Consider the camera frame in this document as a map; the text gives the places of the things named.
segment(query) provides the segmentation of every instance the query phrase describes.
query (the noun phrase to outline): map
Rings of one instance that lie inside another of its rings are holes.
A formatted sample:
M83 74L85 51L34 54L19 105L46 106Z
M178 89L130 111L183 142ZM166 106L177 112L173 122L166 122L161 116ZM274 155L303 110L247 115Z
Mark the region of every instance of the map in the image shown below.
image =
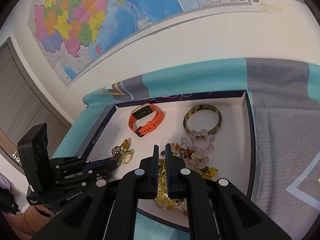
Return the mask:
M187 11L251 5L250 0L33 0L29 26L68 86L111 48L157 22Z

